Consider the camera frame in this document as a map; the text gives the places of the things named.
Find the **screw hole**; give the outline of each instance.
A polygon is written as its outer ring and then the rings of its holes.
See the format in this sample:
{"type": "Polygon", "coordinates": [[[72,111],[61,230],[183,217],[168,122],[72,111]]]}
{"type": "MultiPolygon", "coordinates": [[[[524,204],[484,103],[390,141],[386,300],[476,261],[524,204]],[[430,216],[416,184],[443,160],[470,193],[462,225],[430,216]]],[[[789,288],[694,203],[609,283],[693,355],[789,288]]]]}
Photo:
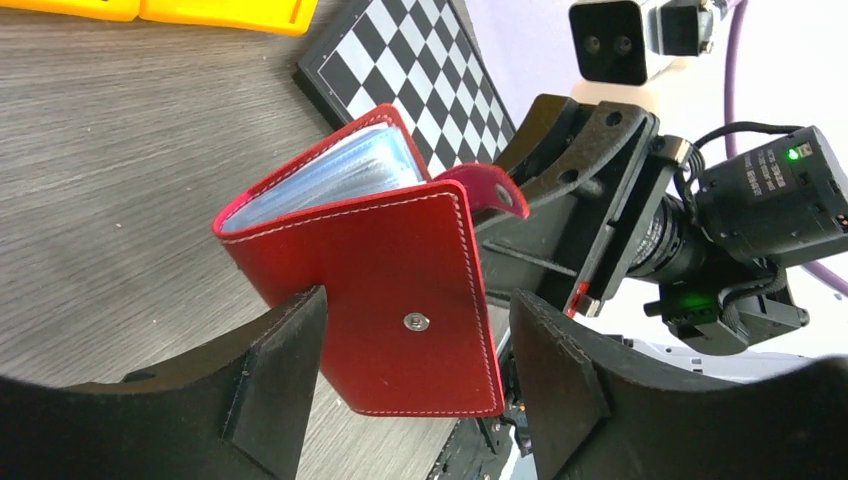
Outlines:
{"type": "Polygon", "coordinates": [[[614,127],[621,123],[621,120],[624,117],[621,115],[621,112],[612,112],[607,115],[606,124],[608,127],[614,127]]]}
{"type": "Polygon", "coordinates": [[[577,181],[577,178],[580,176],[580,172],[575,169],[566,170],[562,172],[559,176],[559,182],[562,184],[569,184],[577,181]]]}
{"type": "Polygon", "coordinates": [[[597,55],[597,53],[601,50],[601,41],[598,40],[598,37],[586,37],[586,40],[583,42],[583,47],[590,55],[597,55]]]}

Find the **yellow object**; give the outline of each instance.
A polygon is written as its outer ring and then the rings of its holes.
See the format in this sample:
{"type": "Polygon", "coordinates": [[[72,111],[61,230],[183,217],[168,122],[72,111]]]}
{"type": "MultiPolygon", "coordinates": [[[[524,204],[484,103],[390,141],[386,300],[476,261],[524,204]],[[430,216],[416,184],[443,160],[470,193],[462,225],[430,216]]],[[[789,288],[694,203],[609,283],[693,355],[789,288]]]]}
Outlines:
{"type": "Polygon", "coordinates": [[[243,28],[298,36],[306,33],[318,0],[144,0],[145,20],[243,28]]]}
{"type": "Polygon", "coordinates": [[[129,22],[230,27],[282,35],[306,33],[318,0],[0,0],[0,7],[129,22]]]}
{"type": "Polygon", "coordinates": [[[129,22],[138,16],[141,0],[0,0],[0,7],[63,13],[79,17],[129,22]]]}

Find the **wooden table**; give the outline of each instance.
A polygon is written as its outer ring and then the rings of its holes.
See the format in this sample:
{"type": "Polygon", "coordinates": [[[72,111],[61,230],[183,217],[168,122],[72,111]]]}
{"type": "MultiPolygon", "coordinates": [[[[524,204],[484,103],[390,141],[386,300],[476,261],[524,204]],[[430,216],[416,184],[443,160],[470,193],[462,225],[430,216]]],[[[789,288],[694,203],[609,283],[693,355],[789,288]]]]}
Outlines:
{"type": "MultiPolygon", "coordinates": [[[[0,374],[117,381],[266,310],[209,226],[330,133],[291,73],[342,3],[302,38],[0,9],[0,374]]],[[[299,478],[423,478],[452,424],[321,378],[299,478]]]]}

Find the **black cable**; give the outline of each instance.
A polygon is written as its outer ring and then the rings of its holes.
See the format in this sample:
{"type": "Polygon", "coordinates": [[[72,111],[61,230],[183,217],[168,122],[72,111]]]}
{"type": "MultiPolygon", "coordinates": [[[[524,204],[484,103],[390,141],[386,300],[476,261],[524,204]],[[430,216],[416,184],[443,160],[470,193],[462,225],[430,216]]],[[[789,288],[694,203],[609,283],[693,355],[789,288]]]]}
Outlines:
{"type": "Polygon", "coordinates": [[[704,135],[693,145],[695,145],[696,148],[704,148],[704,145],[712,142],[713,140],[733,133],[751,132],[764,133],[766,135],[789,135],[790,133],[797,132],[802,128],[804,127],[796,125],[769,125],[767,123],[758,122],[733,122],[704,135]]]}
{"type": "Polygon", "coordinates": [[[725,325],[735,331],[742,330],[742,324],[739,319],[739,310],[735,305],[736,302],[744,298],[775,293],[786,287],[786,282],[788,280],[786,269],[770,260],[767,260],[767,264],[769,270],[773,273],[771,280],[766,283],[759,281],[759,284],[753,286],[750,283],[737,285],[736,287],[731,288],[731,291],[725,295],[724,299],[721,301],[721,320],[725,325]]]}
{"type": "Polygon", "coordinates": [[[677,190],[677,194],[683,202],[683,208],[686,210],[689,219],[693,224],[697,225],[698,209],[697,204],[695,203],[695,194],[692,193],[692,186],[706,169],[707,162],[704,160],[704,155],[701,153],[701,150],[697,147],[693,147],[692,153],[690,153],[689,157],[686,159],[686,164],[689,167],[689,176],[688,178],[686,177],[683,169],[675,172],[674,188],[677,190]]]}

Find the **cable connector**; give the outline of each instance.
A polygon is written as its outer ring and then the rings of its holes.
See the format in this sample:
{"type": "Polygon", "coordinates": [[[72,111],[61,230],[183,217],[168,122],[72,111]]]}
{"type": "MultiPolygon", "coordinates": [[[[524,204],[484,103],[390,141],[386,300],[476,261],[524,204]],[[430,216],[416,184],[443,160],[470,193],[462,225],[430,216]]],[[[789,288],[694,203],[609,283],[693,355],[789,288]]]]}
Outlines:
{"type": "Polygon", "coordinates": [[[717,0],[670,0],[660,7],[657,23],[663,55],[698,57],[710,53],[721,10],[717,0]]]}

